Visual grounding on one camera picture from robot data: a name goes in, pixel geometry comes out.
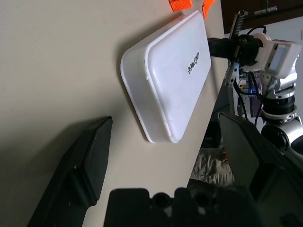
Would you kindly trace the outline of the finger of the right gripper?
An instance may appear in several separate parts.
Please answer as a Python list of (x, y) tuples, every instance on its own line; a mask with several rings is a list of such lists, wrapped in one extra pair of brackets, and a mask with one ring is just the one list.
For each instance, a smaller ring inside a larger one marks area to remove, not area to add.
[(223, 48), (210, 48), (210, 55), (219, 58), (233, 58), (235, 48), (223, 47)]
[(208, 38), (209, 47), (233, 47), (235, 42), (227, 38)]

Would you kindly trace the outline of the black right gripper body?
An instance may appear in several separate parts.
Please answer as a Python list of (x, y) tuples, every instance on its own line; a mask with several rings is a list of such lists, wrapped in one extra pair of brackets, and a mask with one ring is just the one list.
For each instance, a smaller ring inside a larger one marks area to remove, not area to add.
[(239, 35), (244, 18), (248, 15), (247, 11), (239, 11), (232, 24), (229, 41), (234, 45), (232, 57), (229, 59), (231, 65), (226, 72), (226, 85), (233, 86), (236, 77), (239, 75), (241, 66), (251, 66), (256, 63), (258, 50), (263, 46), (262, 42), (251, 35)]

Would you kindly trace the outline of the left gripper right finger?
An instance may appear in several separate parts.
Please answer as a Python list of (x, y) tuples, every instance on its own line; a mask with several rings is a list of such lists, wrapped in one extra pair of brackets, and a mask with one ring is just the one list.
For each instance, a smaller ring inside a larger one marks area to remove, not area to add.
[(235, 184), (246, 187), (266, 227), (303, 225), (303, 173), (242, 117), (218, 122)]

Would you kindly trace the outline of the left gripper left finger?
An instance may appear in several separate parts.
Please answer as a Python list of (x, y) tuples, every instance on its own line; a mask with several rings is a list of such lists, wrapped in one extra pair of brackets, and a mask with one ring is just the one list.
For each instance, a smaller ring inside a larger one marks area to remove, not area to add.
[(61, 158), (29, 227), (81, 227), (100, 198), (109, 158), (113, 119), (90, 122)]

